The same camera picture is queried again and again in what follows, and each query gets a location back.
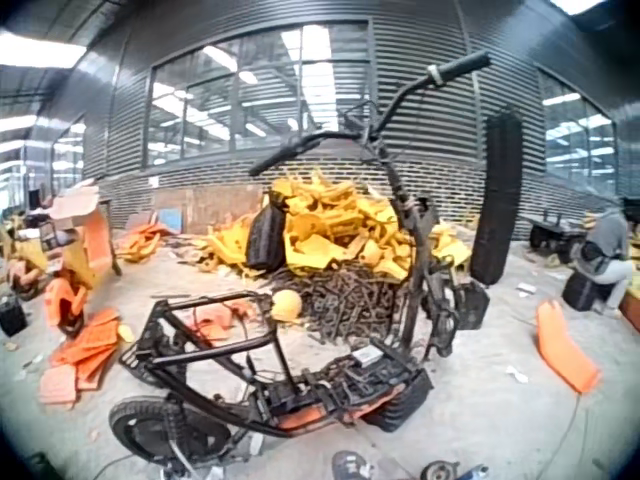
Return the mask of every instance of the gray hoodie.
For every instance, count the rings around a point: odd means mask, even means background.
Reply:
[[[627,220],[618,208],[606,210],[596,220],[593,229],[587,234],[586,241],[593,242],[600,247],[607,257],[620,255],[623,260],[629,257],[629,227]],[[596,259],[587,262],[578,250],[576,258],[578,268],[589,275],[600,275],[609,266],[610,259]]]

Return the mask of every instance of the orange fender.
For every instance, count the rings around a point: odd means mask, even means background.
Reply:
[[[569,337],[558,302],[541,303],[536,319],[538,348],[544,361],[578,393],[592,390],[600,379],[600,370]]]
[[[47,323],[56,327],[63,320],[60,312],[60,302],[66,300],[71,304],[71,314],[80,314],[87,300],[87,289],[80,287],[78,294],[73,293],[69,281],[64,278],[54,278],[44,292],[44,308]]]

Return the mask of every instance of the corrugated metal wall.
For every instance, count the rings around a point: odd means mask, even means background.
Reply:
[[[524,118],[524,184],[528,191],[523,208],[548,205],[565,209],[570,205],[577,213],[606,204],[606,200],[558,186],[542,175],[544,118],[536,63],[579,86],[607,110],[619,132],[625,132],[625,140],[619,142],[621,189],[626,193],[636,189],[640,194],[640,185],[625,174],[634,155],[637,158],[630,135],[638,129],[632,128],[635,123],[629,107],[635,92],[606,68],[568,17],[546,0],[185,0],[179,5],[151,0],[137,15],[115,26],[85,57],[44,112],[48,123],[36,127],[32,139],[52,143],[71,122],[85,115],[85,173],[108,174],[104,192],[114,200],[116,225],[123,224],[129,213],[148,206],[149,175],[160,175],[161,186],[246,182],[249,159],[205,159],[172,170],[142,170],[152,65],[212,39],[278,25],[349,18],[373,22],[377,92],[383,107],[402,83],[423,73],[427,65],[452,60],[469,50],[492,52],[494,67],[478,75],[479,100],[470,77],[445,90],[429,92],[422,100],[414,95],[386,136],[392,150],[403,150],[402,168],[412,187],[435,190],[446,203],[442,209],[451,216],[459,217],[469,205],[479,204],[483,166],[476,160],[484,152],[481,118],[507,102],[516,105]],[[50,149],[27,149],[28,158],[49,155]],[[348,162],[335,168],[337,161],[325,165],[339,176],[363,174],[362,167]],[[465,172],[471,172],[468,180],[453,178],[467,175]],[[376,173],[365,173],[380,180]],[[459,184],[468,188],[460,189]],[[563,201],[567,195],[573,195],[575,202]]]

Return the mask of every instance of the cable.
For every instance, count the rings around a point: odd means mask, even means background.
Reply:
[[[567,425],[567,429],[562,434],[562,437],[560,438],[560,443],[558,443],[558,446],[556,447],[555,451],[553,452],[553,455],[551,455],[551,458],[547,461],[547,463],[545,463],[544,467],[542,467],[542,469],[540,470],[540,473],[538,473],[538,475],[536,476],[536,480],[540,480],[544,476],[544,474],[547,473],[547,470],[549,469],[549,467],[551,466],[553,461],[558,456],[558,453],[560,453],[560,450],[562,449],[562,446],[564,445],[564,442],[567,439],[567,436],[569,435],[569,432],[571,431],[571,427],[573,427],[573,423],[576,420],[576,414],[578,413],[578,406],[580,406],[580,398],[581,398],[581,395],[577,394],[576,395],[576,406],[573,408],[573,413],[571,414],[571,419],[569,420],[569,425]]]
[[[105,470],[113,465],[115,465],[116,463],[120,463],[123,460],[127,460],[131,457],[135,457],[135,455],[133,453],[130,453],[129,455],[125,455],[124,457],[120,457],[120,458],[116,458],[115,460],[111,460],[109,463],[107,463],[104,467],[102,467],[100,469],[100,471],[96,474],[95,477],[93,477],[93,480],[98,480],[98,478],[100,478],[100,475],[102,475]]]

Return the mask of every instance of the scooter wheel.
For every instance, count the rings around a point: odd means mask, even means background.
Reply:
[[[426,401],[432,388],[433,384],[426,370],[420,369],[402,392],[363,415],[362,420],[383,432],[395,432]]]
[[[229,429],[213,418],[184,405],[186,448],[183,452],[195,466],[216,459],[231,436]],[[178,461],[164,418],[164,399],[132,397],[111,409],[109,426],[113,435],[131,453],[158,465]]]

